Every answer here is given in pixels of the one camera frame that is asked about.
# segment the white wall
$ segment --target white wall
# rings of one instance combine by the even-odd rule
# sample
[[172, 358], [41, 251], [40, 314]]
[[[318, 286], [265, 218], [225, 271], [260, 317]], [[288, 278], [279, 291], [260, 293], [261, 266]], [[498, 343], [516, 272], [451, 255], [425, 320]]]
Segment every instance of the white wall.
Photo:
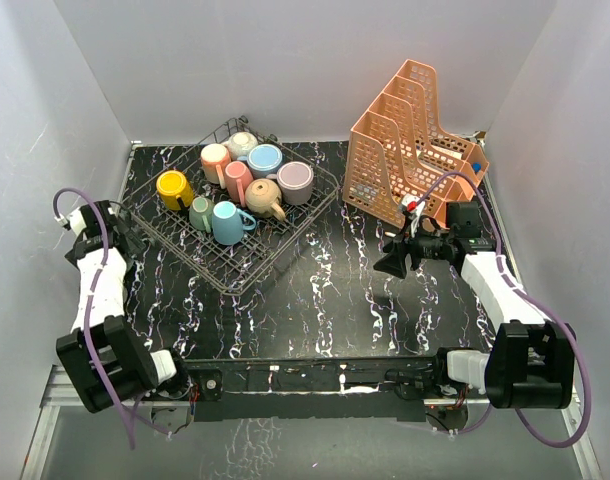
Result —
[[[52, 2], [0, 0], [0, 479], [17, 478], [57, 336], [76, 314], [62, 186], [115, 198], [129, 150]], [[63, 198], [71, 208], [75, 198]]]
[[610, 1], [560, 2], [488, 135], [528, 290], [576, 330], [610, 479]]
[[438, 71], [448, 130], [486, 130], [554, 0], [55, 0], [130, 139], [197, 141], [246, 114], [348, 138], [406, 58]]

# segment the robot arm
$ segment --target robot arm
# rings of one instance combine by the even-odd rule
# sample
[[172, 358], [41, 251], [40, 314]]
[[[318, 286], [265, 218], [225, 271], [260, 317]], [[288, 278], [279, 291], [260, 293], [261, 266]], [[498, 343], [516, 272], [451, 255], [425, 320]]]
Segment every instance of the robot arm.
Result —
[[[120, 400], [156, 389], [176, 393], [187, 385], [180, 357], [169, 349], [148, 351], [125, 319], [125, 273], [131, 266], [131, 256], [142, 251], [144, 244], [130, 229], [127, 217], [117, 215], [109, 202], [96, 202], [96, 206], [108, 231], [109, 252], [104, 266], [100, 228], [91, 208], [83, 206], [67, 217], [57, 219], [76, 235], [74, 247], [65, 257], [80, 271], [81, 287], [76, 320], [71, 332], [57, 340], [56, 352], [90, 412], [112, 405], [90, 361], [83, 335], [87, 299], [92, 290], [94, 302], [89, 326], [94, 347]], [[101, 266], [100, 281], [92, 289]]]
[[[412, 196], [403, 199], [405, 225], [374, 269], [405, 278], [409, 257], [412, 270], [422, 259], [447, 260], [478, 295], [497, 331], [490, 353], [439, 349], [437, 383], [469, 385], [496, 408], [567, 407], [574, 373], [570, 343], [556, 324], [517, 294], [522, 286], [505, 256], [497, 256], [494, 242], [483, 235], [478, 204], [448, 204], [447, 230], [424, 217], [423, 207]], [[434, 229], [425, 230], [424, 222]]]

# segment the mug handle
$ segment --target mug handle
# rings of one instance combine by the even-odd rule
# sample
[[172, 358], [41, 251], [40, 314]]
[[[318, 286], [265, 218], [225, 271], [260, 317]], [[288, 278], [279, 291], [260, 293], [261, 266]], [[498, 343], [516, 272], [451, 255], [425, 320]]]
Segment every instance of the mug handle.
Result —
[[225, 177], [223, 176], [223, 167], [221, 167], [219, 164], [216, 165], [216, 174], [218, 175], [218, 183], [220, 183], [222, 189], [225, 189]]
[[[256, 228], [256, 219], [252, 217], [249, 213], [242, 211], [240, 208], [237, 208], [238, 214], [243, 217], [243, 230], [254, 230]], [[245, 219], [252, 222], [250, 225], [245, 225]]]
[[205, 231], [207, 233], [212, 233], [212, 227], [207, 221], [207, 215], [201, 215], [201, 218], [203, 219], [203, 225], [205, 225]]
[[272, 210], [274, 211], [274, 216], [277, 218], [277, 220], [279, 222], [285, 221], [285, 212], [283, 211], [281, 206], [278, 204], [278, 202], [272, 203]]
[[188, 207], [185, 206], [180, 195], [176, 195], [176, 203], [178, 203], [178, 206], [181, 207], [181, 212], [187, 210]]
[[238, 190], [238, 198], [241, 202], [241, 207], [245, 208], [245, 190], [243, 190], [243, 182], [240, 178], [236, 179], [236, 190]]

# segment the blue mug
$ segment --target blue mug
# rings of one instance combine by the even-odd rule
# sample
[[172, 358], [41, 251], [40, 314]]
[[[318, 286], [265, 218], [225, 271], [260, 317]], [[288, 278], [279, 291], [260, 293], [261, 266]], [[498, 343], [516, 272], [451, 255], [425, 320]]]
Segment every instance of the blue mug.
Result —
[[247, 166], [255, 179], [265, 178], [278, 172], [283, 163], [283, 152], [280, 148], [267, 143], [254, 147], [247, 155]]
[[232, 202], [219, 202], [212, 211], [212, 231], [221, 245], [235, 245], [243, 239], [245, 231], [256, 228], [256, 219]]

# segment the purple mug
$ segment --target purple mug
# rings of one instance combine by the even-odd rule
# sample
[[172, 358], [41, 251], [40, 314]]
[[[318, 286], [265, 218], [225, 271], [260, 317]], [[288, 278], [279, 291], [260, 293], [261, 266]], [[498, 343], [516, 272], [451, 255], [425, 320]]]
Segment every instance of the purple mug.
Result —
[[289, 205], [309, 202], [314, 191], [314, 170], [303, 162], [289, 162], [276, 175], [267, 178], [276, 180], [283, 193], [283, 201]]

